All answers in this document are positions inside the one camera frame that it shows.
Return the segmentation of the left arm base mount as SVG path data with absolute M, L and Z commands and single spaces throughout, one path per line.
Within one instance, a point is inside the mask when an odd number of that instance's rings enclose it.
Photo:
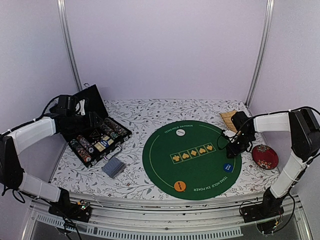
M 60 199 L 58 202 L 51 202 L 48 212 L 52 215 L 66 219 L 88 223 L 91 214 L 91 203 L 87 200 L 79 200 L 72 203 L 69 199 Z

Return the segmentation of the orange big blind button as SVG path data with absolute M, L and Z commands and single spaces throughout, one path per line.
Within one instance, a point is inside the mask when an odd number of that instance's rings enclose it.
M 184 192 L 187 188 L 187 185 L 185 182 L 179 180 L 174 183 L 173 187 L 177 192 Z

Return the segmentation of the grey card stack holder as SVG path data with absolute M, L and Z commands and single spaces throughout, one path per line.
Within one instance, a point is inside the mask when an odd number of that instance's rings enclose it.
M 113 157 L 102 167 L 102 171 L 114 179 L 125 167 L 125 163 L 117 157 Z

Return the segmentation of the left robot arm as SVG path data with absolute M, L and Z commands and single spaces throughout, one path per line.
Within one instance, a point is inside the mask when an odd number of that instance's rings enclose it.
M 53 186 L 21 167 L 19 155 L 37 142 L 55 134 L 77 134 L 98 127 L 102 119 L 88 109 L 89 99 L 74 95 L 52 98 L 39 117 L 22 123 L 0 135 L 0 183 L 3 191 L 17 191 L 55 203 L 63 216 L 74 213 L 74 205 L 63 198 L 62 189 Z

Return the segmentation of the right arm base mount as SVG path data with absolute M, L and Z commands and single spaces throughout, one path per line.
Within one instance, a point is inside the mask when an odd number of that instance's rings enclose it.
M 254 203 L 252 201 L 243 201 L 239 207 L 239 214 L 243 217 L 245 223 L 256 222 L 284 214 L 282 205 L 267 208 L 263 203 Z

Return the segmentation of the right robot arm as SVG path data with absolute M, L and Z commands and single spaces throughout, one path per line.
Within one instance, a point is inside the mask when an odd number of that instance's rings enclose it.
M 289 132 L 291 152 L 276 181 L 265 191 L 258 213 L 269 218 L 278 204 L 301 179 L 307 167 L 320 155 L 320 125 L 316 109 L 305 106 L 293 110 L 264 113 L 248 117 L 243 111 L 231 116 L 237 132 L 226 145 L 226 156 L 233 158 L 250 146 L 256 133 Z

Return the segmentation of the blue small blind button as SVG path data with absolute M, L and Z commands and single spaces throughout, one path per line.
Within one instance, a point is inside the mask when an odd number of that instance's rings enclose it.
M 230 163 L 225 163 L 223 165 L 223 170 L 227 173 L 232 173 L 233 172 L 233 169 L 234 169 L 234 166 Z

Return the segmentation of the white dealer button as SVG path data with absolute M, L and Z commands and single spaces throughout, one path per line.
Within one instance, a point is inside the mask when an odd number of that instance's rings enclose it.
M 176 130 L 176 135 L 179 136 L 179 137 L 182 137 L 186 134 L 185 130 L 184 129 L 177 129 Z

